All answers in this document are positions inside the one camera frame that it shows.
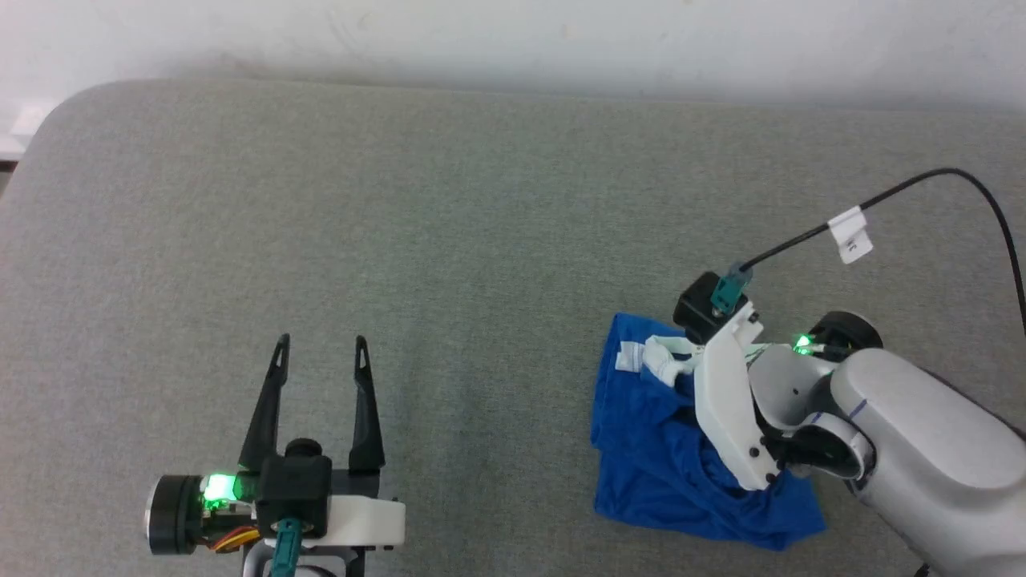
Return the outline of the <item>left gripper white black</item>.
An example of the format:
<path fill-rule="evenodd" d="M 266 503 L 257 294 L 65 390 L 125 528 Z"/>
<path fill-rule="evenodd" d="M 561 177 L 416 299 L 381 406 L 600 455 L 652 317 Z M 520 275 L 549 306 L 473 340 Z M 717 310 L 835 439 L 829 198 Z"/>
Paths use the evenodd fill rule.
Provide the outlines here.
<path fill-rule="evenodd" d="M 269 362 L 256 406 L 240 450 L 238 466 L 260 471 L 277 453 L 280 397 L 289 373 L 290 335 L 282 333 Z M 369 343 L 356 336 L 354 382 L 357 399 L 354 434 L 349 449 L 352 474 L 378 474 L 386 464 Z M 239 554 L 242 576 L 276 576 L 278 537 L 265 538 L 252 499 L 244 493 L 256 476 L 237 474 L 164 475 L 151 489 L 144 507 L 144 537 L 152 555 L 190 555 L 205 548 L 216 555 Z M 406 505 L 396 499 L 370 496 L 369 478 L 333 472 L 329 525 L 320 538 L 303 537 L 298 544 L 294 576 L 363 576 L 366 555 L 392 551 L 406 541 Z M 328 557 L 344 569 L 337 572 Z"/>

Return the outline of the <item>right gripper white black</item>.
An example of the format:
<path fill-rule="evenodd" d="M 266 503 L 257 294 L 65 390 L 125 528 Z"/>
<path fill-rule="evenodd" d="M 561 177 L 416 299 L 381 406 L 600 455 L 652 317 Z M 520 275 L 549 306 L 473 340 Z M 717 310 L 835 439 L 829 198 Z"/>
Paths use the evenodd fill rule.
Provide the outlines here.
<path fill-rule="evenodd" d="M 760 344 L 752 303 L 705 344 L 695 368 L 697 424 L 744 490 L 766 490 L 788 469 L 846 482 L 869 474 L 875 447 L 830 392 L 833 373 L 854 353 L 882 347 L 864 318 L 828 312 L 790 343 Z"/>

